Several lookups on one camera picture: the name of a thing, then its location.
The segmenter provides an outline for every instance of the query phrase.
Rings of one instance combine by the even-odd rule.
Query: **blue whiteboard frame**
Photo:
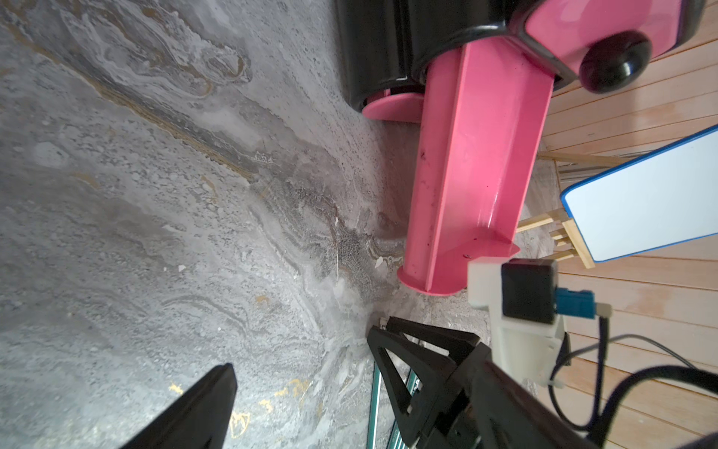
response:
[[[697,133],[692,134],[691,136],[688,136],[688,137],[685,137],[685,138],[683,138],[683,139],[681,139],[681,140],[678,140],[677,142],[674,142],[674,143],[672,143],[672,144],[668,144],[668,145],[666,145],[666,146],[664,146],[664,147],[661,147],[661,148],[659,148],[659,149],[653,150],[652,152],[647,153],[647,154],[644,154],[643,156],[636,157],[635,159],[632,159],[632,160],[626,162],[625,164],[618,165],[617,167],[610,168],[610,169],[608,169],[608,170],[606,170],[606,171],[604,171],[604,172],[599,173],[598,175],[591,176],[591,177],[589,177],[589,178],[587,178],[587,179],[585,179],[585,180],[583,180],[583,181],[579,181],[579,182],[577,182],[576,184],[573,184],[572,186],[568,187],[568,188],[567,188],[566,190],[564,190],[563,192],[561,192],[561,203],[563,203],[564,209],[566,209],[566,212],[569,214],[569,217],[573,218],[574,215],[573,215],[573,213],[571,212],[571,208],[569,207],[569,204],[566,202],[566,194],[567,194],[568,192],[571,192],[572,190],[575,190],[575,189],[577,189],[577,188],[580,188],[580,187],[583,186],[583,185],[590,184],[591,182],[594,182],[595,180],[599,180],[599,179],[601,179],[602,177],[606,177],[606,176],[608,176],[608,175],[611,175],[612,173],[616,173],[616,172],[619,172],[619,171],[621,171],[621,170],[624,170],[625,168],[628,168],[628,167],[630,167],[631,165],[640,164],[641,162],[643,162],[643,161],[645,161],[645,160],[647,160],[647,159],[650,159],[651,157],[655,157],[655,156],[658,156],[659,154],[662,154],[662,153],[665,153],[665,152],[669,152],[669,151],[671,151],[672,149],[681,147],[681,146],[683,146],[683,145],[685,145],[685,144],[687,144],[687,143],[689,143],[689,142],[692,142],[692,141],[694,141],[694,140],[696,140],[696,139],[700,139],[700,138],[703,137],[703,136],[707,136],[708,134],[712,134],[712,133],[717,132],[717,131],[718,131],[718,125],[711,126],[710,128],[706,128],[706,129],[704,129],[703,131],[698,131]],[[581,227],[579,226],[578,223],[576,223],[576,226],[577,226],[577,228],[579,229],[579,232],[581,232]],[[655,248],[644,249],[643,251],[637,251],[637,252],[635,252],[635,253],[626,254],[626,255],[624,255],[624,256],[613,257],[613,258],[611,258],[611,259],[606,259],[606,260],[596,260],[596,259],[594,259],[594,262],[601,263],[601,262],[608,262],[608,261],[616,260],[616,259],[622,259],[622,258],[624,258],[624,257],[635,256],[636,254],[642,254],[642,253],[645,253],[645,252],[647,252],[647,251],[653,251],[654,249],[666,248],[667,246],[673,246],[673,245],[677,245],[677,244],[682,244],[683,242],[686,242],[686,241],[702,239],[702,238],[704,238],[704,237],[710,237],[710,236],[715,236],[715,235],[718,235],[718,233],[706,234],[705,236],[700,236],[700,237],[693,237],[692,239],[686,239],[686,240],[682,240],[682,241],[677,241],[676,243],[667,244],[667,245],[662,245],[662,246],[657,246],[657,247],[655,247]]]

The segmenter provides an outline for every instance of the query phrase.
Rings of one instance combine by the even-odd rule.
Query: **black cable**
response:
[[[702,389],[718,394],[718,375],[702,371],[700,369],[686,368],[684,366],[654,366],[642,369],[623,379],[613,390],[603,413],[599,416],[593,428],[589,431],[586,439],[592,441],[599,448],[602,448],[611,424],[618,411],[618,406],[626,394],[639,383],[650,379],[670,379],[674,381],[685,382]]]
[[[608,342],[609,342],[609,327],[608,327],[608,318],[599,317],[598,319],[598,367],[596,368],[596,389],[593,396],[593,407],[591,410],[591,417],[589,418],[588,422],[584,425],[576,424],[575,422],[572,422],[565,414],[564,411],[561,410],[561,407],[559,406],[559,402],[556,399],[556,392],[554,391],[554,385],[553,380],[556,377],[556,374],[559,372],[561,368],[572,358],[574,358],[580,351],[583,351],[582,349],[579,349],[578,351],[574,351],[571,353],[568,353],[564,357],[561,358],[558,362],[556,362],[556,365],[554,366],[554,370],[551,372],[551,377],[549,377],[549,396],[551,397],[551,403],[554,405],[554,409],[556,410],[556,414],[565,422],[568,424],[570,428],[573,430],[590,430],[594,423],[598,420],[599,413],[600,413],[600,406],[601,406],[601,393],[603,390],[603,372],[606,366],[606,355],[608,350]]]
[[[647,343],[650,343],[650,344],[652,344],[652,345],[658,346],[659,348],[663,349],[663,350],[664,350],[665,352],[667,352],[668,354],[670,354],[670,355],[672,355],[673,357],[675,357],[675,358],[677,358],[678,360],[680,360],[683,364],[685,364],[685,365],[688,366],[689,368],[698,369],[698,368],[696,368],[695,365],[693,365],[691,362],[687,361],[684,357],[682,357],[682,356],[681,356],[680,354],[678,354],[677,352],[672,351],[670,348],[665,347],[664,345],[660,344],[658,341],[651,340],[650,338],[644,337],[643,335],[638,335],[638,334],[634,334],[634,333],[624,333],[624,334],[621,334],[621,335],[617,335],[617,336],[615,336],[615,337],[611,337],[611,338],[608,339],[608,341],[611,342],[611,343],[614,343],[614,342],[619,341],[619,340],[625,340],[626,338],[637,338],[638,340],[643,340],[643,341],[645,341],[645,342],[647,342]],[[577,357],[577,356],[580,356],[580,355],[585,354],[585,353],[587,353],[587,352],[591,352],[591,351],[595,350],[596,348],[598,348],[598,345],[599,345],[599,344],[596,343],[596,344],[592,344],[592,345],[590,345],[590,346],[586,346],[585,348],[577,349],[577,350],[575,350],[575,351],[573,351],[572,353],[569,354],[569,355],[570,355],[569,359],[574,358],[574,357]]]

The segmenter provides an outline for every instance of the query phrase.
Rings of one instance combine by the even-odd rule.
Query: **concrete floor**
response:
[[[117,448],[225,362],[226,448],[361,447],[379,316],[488,336],[396,280],[418,127],[344,102],[333,0],[2,5],[1,447]]]

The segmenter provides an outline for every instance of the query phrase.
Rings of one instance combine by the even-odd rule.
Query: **pink plastic cylinder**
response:
[[[467,263],[512,243],[554,77],[507,37],[439,56],[427,73],[409,234],[399,279],[429,295],[466,288]]]

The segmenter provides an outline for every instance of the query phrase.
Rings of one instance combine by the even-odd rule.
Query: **wooden floor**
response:
[[[620,91],[597,96],[577,83],[554,94],[543,141],[572,154],[635,156],[718,124],[718,1],[708,0],[691,40],[654,60]],[[559,164],[561,188],[605,170]],[[559,263],[559,284],[589,289],[613,305],[611,335],[638,333],[677,351],[699,368],[718,373],[718,236],[626,257],[586,270],[580,260]],[[594,321],[569,319],[573,348],[597,341]],[[587,417],[595,379],[595,352],[561,372],[559,392],[571,416]],[[614,343],[608,351],[602,397],[629,373],[677,360],[642,341]],[[541,398],[549,404],[545,391]],[[675,448],[718,430],[718,399],[669,381],[650,381],[623,403],[611,447]]]

